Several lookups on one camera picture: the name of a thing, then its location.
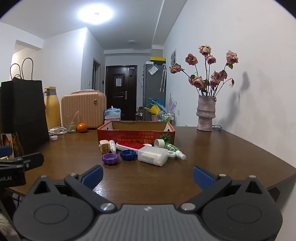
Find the purple plastic cap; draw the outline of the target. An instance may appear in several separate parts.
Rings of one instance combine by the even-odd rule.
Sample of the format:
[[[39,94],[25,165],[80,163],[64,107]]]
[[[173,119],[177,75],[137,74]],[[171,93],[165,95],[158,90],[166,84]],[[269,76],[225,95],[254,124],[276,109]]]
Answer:
[[[116,165],[119,161],[118,154],[106,153],[102,155],[102,162],[105,165]]]

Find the white yellow square container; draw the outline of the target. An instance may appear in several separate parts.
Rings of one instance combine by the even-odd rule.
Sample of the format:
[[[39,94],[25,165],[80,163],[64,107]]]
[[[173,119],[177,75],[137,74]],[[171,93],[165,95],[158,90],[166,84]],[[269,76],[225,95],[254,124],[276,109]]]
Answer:
[[[108,140],[100,140],[99,148],[102,154],[107,154],[110,152],[110,145]]]

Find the small white spray bottle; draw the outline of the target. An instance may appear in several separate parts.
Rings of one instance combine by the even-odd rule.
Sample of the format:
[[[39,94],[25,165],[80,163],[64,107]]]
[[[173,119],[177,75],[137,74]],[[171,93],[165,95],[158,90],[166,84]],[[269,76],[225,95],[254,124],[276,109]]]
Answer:
[[[116,147],[115,141],[110,140],[109,141],[109,146],[110,146],[110,151],[115,154],[117,152],[117,147]]]

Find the green spray bottle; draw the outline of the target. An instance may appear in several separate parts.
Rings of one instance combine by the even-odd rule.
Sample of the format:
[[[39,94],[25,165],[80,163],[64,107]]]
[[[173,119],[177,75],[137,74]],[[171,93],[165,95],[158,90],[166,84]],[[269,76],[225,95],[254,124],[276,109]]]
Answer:
[[[183,154],[179,148],[177,148],[175,145],[172,145],[171,143],[165,143],[165,149],[167,149],[169,152],[174,152],[175,156],[181,160],[186,160],[187,158],[187,156]]]

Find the blue plastic cap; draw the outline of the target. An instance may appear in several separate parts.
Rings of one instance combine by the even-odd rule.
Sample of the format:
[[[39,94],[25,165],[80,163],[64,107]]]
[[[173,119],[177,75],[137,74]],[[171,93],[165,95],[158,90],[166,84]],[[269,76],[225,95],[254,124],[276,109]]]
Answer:
[[[120,157],[123,161],[133,161],[136,158],[136,151],[134,150],[122,150],[120,152]]]

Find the red lint brush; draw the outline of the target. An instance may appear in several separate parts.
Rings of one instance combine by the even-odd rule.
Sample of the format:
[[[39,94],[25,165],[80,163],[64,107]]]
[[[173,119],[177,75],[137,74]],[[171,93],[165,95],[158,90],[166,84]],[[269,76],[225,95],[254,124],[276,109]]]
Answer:
[[[116,143],[116,147],[120,151],[124,150],[133,150],[138,154],[139,151],[147,151],[152,146],[151,145],[144,145],[136,142],[130,142],[130,141],[118,141]]]

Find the white rectangular plastic container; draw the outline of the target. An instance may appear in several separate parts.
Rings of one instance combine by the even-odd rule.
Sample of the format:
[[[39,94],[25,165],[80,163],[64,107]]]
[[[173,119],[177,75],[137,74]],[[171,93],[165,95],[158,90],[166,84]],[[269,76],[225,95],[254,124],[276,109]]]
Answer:
[[[138,150],[137,158],[141,162],[148,164],[163,166],[168,160],[168,150],[157,147],[144,146]]]

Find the white tape roll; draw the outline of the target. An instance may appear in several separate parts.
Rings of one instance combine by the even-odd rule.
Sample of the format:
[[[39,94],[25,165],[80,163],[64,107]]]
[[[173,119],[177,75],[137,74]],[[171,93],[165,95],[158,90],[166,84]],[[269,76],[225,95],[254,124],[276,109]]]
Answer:
[[[155,139],[154,146],[157,148],[164,148],[165,147],[165,141],[163,139]]]

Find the black paper bag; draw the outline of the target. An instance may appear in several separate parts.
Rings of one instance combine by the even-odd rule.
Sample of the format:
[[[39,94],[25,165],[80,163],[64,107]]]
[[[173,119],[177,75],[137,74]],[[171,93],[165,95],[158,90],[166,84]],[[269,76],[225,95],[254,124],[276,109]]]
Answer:
[[[4,133],[17,134],[25,155],[36,152],[49,141],[41,80],[25,80],[19,74],[1,83],[1,119]]]

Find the blue tissue pack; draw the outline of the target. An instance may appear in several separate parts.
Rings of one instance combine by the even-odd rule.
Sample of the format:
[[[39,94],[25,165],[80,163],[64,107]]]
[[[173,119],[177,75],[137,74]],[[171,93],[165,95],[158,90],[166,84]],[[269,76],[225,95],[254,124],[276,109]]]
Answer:
[[[104,120],[121,120],[121,110],[119,108],[108,108],[104,112]]]

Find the yellow thermos jug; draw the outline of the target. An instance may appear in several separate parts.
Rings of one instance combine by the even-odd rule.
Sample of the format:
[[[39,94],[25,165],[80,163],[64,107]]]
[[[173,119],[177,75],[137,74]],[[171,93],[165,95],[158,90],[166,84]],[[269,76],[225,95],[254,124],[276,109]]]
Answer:
[[[48,130],[61,126],[60,102],[56,94],[56,87],[45,87],[44,103]]]

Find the pink ribbed suitcase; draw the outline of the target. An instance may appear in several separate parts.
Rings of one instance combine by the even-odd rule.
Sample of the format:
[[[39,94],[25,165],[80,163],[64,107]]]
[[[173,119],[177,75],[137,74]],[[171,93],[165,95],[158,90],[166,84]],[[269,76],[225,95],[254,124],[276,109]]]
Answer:
[[[88,128],[98,128],[104,124],[106,95],[99,90],[79,90],[61,99],[61,116],[64,126],[72,120],[85,123]]]

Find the dark entrance door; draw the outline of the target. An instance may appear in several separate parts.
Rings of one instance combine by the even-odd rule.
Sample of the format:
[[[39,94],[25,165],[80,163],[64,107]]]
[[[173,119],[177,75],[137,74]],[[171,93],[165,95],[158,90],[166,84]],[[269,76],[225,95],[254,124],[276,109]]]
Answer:
[[[122,121],[134,121],[137,110],[137,66],[107,66],[107,108],[119,108]]]

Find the grey refrigerator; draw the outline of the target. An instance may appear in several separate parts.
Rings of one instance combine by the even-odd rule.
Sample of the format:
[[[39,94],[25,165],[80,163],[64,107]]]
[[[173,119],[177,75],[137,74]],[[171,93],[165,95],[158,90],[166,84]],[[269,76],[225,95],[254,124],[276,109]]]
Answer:
[[[144,65],[143,108],[151,107],[151,103],[153,104],[153,102],[150,98],[159,100],[159,102],[165,106],[166,86],[163,80],[164,64],[164,61],[154,61],[153,64]]]

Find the round ceiling light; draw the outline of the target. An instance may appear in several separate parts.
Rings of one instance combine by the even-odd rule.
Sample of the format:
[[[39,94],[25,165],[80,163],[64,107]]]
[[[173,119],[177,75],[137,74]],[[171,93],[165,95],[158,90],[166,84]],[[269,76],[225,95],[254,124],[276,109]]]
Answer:
[[[114,9],[104,3],[87,4],[77,11],[77,18],[83,23],[101,25],[114,17]]]

